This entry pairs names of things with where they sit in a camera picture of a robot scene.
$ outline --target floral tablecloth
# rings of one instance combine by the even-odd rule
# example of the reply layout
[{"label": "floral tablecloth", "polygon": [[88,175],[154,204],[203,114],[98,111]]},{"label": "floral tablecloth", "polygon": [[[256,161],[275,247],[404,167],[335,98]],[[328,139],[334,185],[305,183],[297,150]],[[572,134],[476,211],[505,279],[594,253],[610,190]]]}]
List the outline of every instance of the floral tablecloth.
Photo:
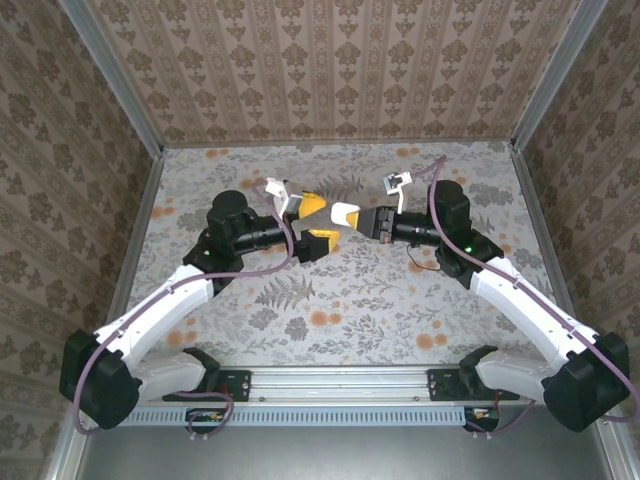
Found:
[{"label": "floral tablecloth", "polygon": [[[382,177],[416,171],[440,155],[441,178],[464,186],[475,228],[501,245],[524,275],[551,294],[520,186],[505,142],[323,145],[180,149],[165,167],[136,274],[130,307],[181,264],[206,226],[211,200],[226,189],[250,205],[258,179],[289,179],[330,202],[394,204]],[[409,209],[426,208],[430,177],[406,191]],[[326,225],[326,214],[309,217]],[[231,283],[184,319],[155,354],[196,345],[224,365],[370,365],[457,362],[484,344],[527,356],[535,349],[494,307],[441,272],[418,268],[404,244],[379,245],[343,229],[339,247],[306,265]],[[412,249],[437,267],[432,248]],[[245,269],[274,266],[284,247],[245,257]]]}]

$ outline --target patterned wallpaper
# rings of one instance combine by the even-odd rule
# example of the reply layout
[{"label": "patterned wallpaper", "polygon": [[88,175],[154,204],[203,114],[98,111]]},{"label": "patterned wallpaper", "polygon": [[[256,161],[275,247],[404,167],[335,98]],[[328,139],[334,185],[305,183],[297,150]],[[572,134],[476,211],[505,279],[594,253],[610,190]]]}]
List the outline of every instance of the patterned wallpaper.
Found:
[{"label": "patterned wallpaper", "polygon": [[639,95],[640,2],[610,0],[525,151],[576,312],[626,338],[637,381]]},{"label": "patterned wallpaper", "polygon": [[90,0],[166,144],[507,138],[577,0]]},{"label": "patterned wallpaper", "polygon": [[0,2],[0,478],[44,469],[62,344],[106,318],[150,159],[55,1]]}]

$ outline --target wire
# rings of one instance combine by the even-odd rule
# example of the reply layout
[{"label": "wire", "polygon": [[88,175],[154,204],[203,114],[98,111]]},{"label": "wire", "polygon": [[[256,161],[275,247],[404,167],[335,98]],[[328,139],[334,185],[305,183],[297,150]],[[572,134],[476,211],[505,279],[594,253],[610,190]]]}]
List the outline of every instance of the wire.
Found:
[{"label": "wire", "polygon": [[[206,434],[207,437],[219,434],[222,431],[222,429],[227,425],[227,423],[229,423],[229,420],[231,420],[231,416],[233,415],[233,411],[235,410],[235,402],[233,401],[233,398],[230,395],[227,395],[226,393],[219,393],[219,392],[175,392],[173,395],[177,395],[179,397],[186,397],[186,398],[207,398],[207,397],[209,397],[209,398],[222,398],[223,400],[225,400],[227,402],[228,408],[227,408],[226,415],[224,416],[224,418],[220,421],[220,423],[211,432],[208,432]],[[194,420],[196,418],[202,417],[204,415],[207,415],[207,412],[202,412],[202,411],[201,412],[193,412],[191,414],[191,416],[189,417],[189,422],[187,424],[187,430],[191,434],[191,438],[195,438],[195,436],[198,435],[193,430],[193,422],[194,422]]]},{"label": "wire", "polygon": [[430,272],[439,272],[440,268],[429,268],[429,267],[423,267],[422,265],[420,265],[418,262],[416,262],[416,259],[413,258],[413,256],[411,256],[411,253],[409,252],[409,249],[412,247],[413,245],[411,245],[410,243],[407,243],[407,255],[409,255],[409,258],[411,259],[411,261],[413,262],[413,264],[418,267],[421,268],[422,270],[429,270]]},{"label": "wire", "polygon": [[487,436],[487,438],[490,438],[493,435],[500,435],[502,433],[507,433],[509,430],[515,428],[515,426],[518,425],[522,421],[522,419],[527,416],[527,413],[529,413],[529,411],[533,408],[535,404],[536,404],[536,401],[531,400],[529,404],[525,407],[525,409],[522,412],[520,412],[520,414],[511,423],[509,423],[508,425],[505,425],[504,427],[498,428],[493,432],[487,432],[480,425],[474,422],[470,422],[469,420],[467,420],[467,425],[475,428],[480,433],[484,433]]},{"label": "wire", "polygon": [[622,371],[620,371],[620,369],[616,365],[614,365],[613,362],[611,362],[607,357],[605,357],[604,354],[600,352],[600,350],[598,350],[591,342],[589,342],[589,340],[587,340],[584,337],[584,335],[576,331],[573,328],[573,326],[562,317],[562,315],[560,315],[554,309],[549,307],[538,293],[536,293],[534,290],[531,290],[527,285],[523,283],[518,283],[518,279],[509,275],[508,273],[503,272],[502,270],[495,268],[494,266],[489,265],[487,263],[484,263],[472,257],[471,255],[468,255],[467,253],[463,252],[444,233],[444,230],[442,229],[442,225],[440,225],[440,221],[438,220],[438,213],[436,211],[435,198],[436,198],[436,185],[438,182],[438,178],[440,177],[440,171],[442,170],[442,167],[444,166],[444,163],[446,162],[446,160],[447,160],[446,156],[444,155],[440,157],[439,160],[437,160],[438,165],[435,167],[436,171],[433,174],[433,178],[431,179],[431,187],[429,188],[429,210],[431,212],[433,224],[436,227],[436,230],[438,231],[438,233],[440,234],[440,238],[442,239],[442,241],[454,253],[458,254],[460,257],[473,263],[474,265],[478,265],[480,268],[489,270],[490,272],[493,272],[496,275],[504,278],[505,280],[510,282],[512,285],[514,285],[514,288],[521,289],[529,298],[531,298],[537,305],[539,305],[540,308],[542,308],[546,313],[551,315],[551,317],[553,317],[565,330],[567,330],[571,335],[577,338],[586,348],[588,348],[589,351],[591,351],[591,353],[593,353],[598,358],[598,360],[604,363],[604,365],[609,370],[611,370],[611,372],[613,372],[613,374],[616,377],[618,377],[618,379],[624,384],[624,386],[629,390],[629,392],[633,396],[633,400],[635,402],[635,410],[628,417],[614,417],[611,415],[603,415],[602,418],[604,420],[609,420],[612,422],[621,422],[621,423],[630,423],[638,420],[640,418],[640,408],[638,408],[640,405],[640,393],[635,388],[633,383],[631,383],[631,380],[629,380],[629,378],[627,378],[627,376],[624,373],[622,373]]},{"label": "wire", "polygon": [[260,277],[263,275],[270,275],[275,273],[281,269],[283,269],[293,258],[293,236],[291,231],[287,227],[286,223],[278,216],[275,209],[269,204],[268,200],[262,196],[262,194],[258,191],[257,185],[251,187],[253,194],[258,198],[262,206],[273,216],[273,218],[278,223],[278,226],[283,230],[284,236],[287,239],[287,256],[286,258],[275,267],[267,268],[264,270],[257,270],[254,272],[216,272],[216,273],[204,273],[201,275],[193,275],[191,277],[180,280],[179,282],[171,285],[171,288],[164,289],[160,293],[158,293],[155,297],[152,297],[148,302],[142,304],[140,308],[135,310],[131,316],[120,326],[119,329],[115,330],[106,340],[101,343],[98,348],[93,352],[93,354],[87,360],[84,368],[82,369],[82,373],[80,373],[80,377],[78,378],[78,383],[76,385],[76,391],[73,396],[73,423],[78,430],[79,433],[83,435],[94,435],[101,431],[101,428],[93,428],[87,429],[82,424],[82,420],[80,419],[80,400],[82,398],[82,391],[84,389],[85,383],[87,381],[87,377],[89,376],[89,372],[93,368],[93,365],[96,363],[102,352],[104,352],[109,344],[113,342],[119,335],[122,335],[122,332],[126,331],[133,322],[135,322],[140,316],[153,307],[156,303],[162,300],[167,295],[171,294],[177,288],[180,288],[188,283],[195,282],[197,280],[213,280],[218,278],[240,278],[240,277]]}]

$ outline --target metal panel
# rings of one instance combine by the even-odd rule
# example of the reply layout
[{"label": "metal panel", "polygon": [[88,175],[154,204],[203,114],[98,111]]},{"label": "metal panel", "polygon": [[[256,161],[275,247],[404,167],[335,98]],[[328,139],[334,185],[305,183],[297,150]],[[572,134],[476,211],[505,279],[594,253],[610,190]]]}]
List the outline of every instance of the metal panel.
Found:
[{"label": "metal panel", "polygon": [[89,439],[78,479],[613,478],[594,429],[569,432],[544,408],[530,415],[491,440],[461,427],[243,427],[207,441],[190,441],[183,428],[116,428]]}]

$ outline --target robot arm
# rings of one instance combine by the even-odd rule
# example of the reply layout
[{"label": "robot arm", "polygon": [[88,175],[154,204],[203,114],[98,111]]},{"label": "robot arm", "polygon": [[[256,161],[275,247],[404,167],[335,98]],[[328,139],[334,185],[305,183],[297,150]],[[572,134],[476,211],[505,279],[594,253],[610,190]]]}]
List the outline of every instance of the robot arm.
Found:
[{"label": "robot arm", "polygon": [[[304,263],[330,253],[339,232],[305,230],[296,239],[290,224],[324,208],[324,199],[308,192],[288,192],[283,182],[274,179],[268,180],[267,191],[274,195],[278,216],[294,239],[291,256]],[[177,391],[215,389],[220,365],[196,348],[187,348],[169,359],[142,365],[140,361],[181,319],[219,294],[232,280],[198,279],[198,276],[240,272],[244,268],[244,254],[286,243],[286,235],[274,217],[258,216],[248,207],[246,197],[237,191],[223,192],[214,199],[207,223],[196,245],[184,257],[184,265],[155,292],[93,335],[78,330],[65,342],[60,392],[71,401],[89,358],[98,348],[104,348],[80,397],[81,409],[101,428],[118,425],[139,401]],[[196,279],[184,282],[193,277]],[[168,293],[158,300],[158,294],[165,291]],[[137,315],[135,322],[124,328]],[[114,333],[117,336],[108,343]]]},{"label": "robot arm", "polygon": [[[401,212],[386,206],[360,210],[356,205],[336,204],[332,220],[380,243],[404,241],[437,247],[435,255],[442,271],[497,307],[545,359],[518,358],[496,347],[482,347],[460,362],[461,378],[469,390],[475,386],[507,390],[543,402],[573,431],[584,430],[627,398],[629,390],[574,334],[580,333],[628,377],[629,351],[624,340],[615,333],[598,335],[537,292],[496,244],[471,227],[470,202],[459,184],[442,180],[435,188],[435,207],[447,237],[471,257],[515,277],[515,284],[452,251],[441,239],[430,212]],[[562,328],[518,285],[537,293],[573,330]]]}]

